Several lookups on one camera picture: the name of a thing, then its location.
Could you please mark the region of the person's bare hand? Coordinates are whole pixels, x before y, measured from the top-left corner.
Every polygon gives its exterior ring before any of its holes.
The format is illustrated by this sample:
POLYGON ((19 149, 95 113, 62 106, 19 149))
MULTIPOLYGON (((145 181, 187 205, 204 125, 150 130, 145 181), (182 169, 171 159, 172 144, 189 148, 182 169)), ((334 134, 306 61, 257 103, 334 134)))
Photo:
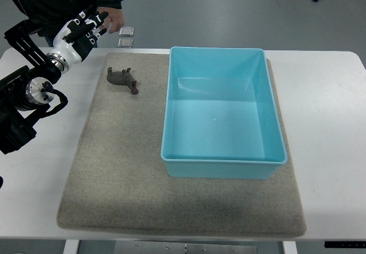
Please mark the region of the person's bare hand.
POLYGON ((100 30, 107 29, 109 34, 118 32, 125 24, 124 15, 121 9, 110 7, 98 7, 99 13, 107 12, 108 16, 104 19, 103 24, 99 27, 100 30))

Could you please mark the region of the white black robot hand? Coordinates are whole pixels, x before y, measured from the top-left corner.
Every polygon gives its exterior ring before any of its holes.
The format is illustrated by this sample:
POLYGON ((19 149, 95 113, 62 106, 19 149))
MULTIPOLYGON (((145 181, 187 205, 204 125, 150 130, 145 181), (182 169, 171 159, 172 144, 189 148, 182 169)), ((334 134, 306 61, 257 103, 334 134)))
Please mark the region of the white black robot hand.
POLYGON ((107 32, 107 29, 100 27, 108 15, 106 11, 93 11, 93 7, 89 6, 59 31, 47 57, 62 74, 84 61, 97 45, 97 41, 107 32))

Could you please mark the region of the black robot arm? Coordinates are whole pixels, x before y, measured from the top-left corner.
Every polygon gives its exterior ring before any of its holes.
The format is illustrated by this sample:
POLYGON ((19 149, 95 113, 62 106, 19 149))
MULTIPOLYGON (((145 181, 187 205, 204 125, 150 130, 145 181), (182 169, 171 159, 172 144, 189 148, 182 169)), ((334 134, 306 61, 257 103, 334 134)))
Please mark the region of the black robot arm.
POLYGON ((32 41, 30 35, 40 25, 29 19, 21 21, 5 32, 5 39, 21 53, 33 68, 23 66, 1 79, 1 152, 19 150, 35 138, 33 126, 42 118, 61 111, 67 97, 54 88, 66 61, 58 55, 46 55, 32 41))

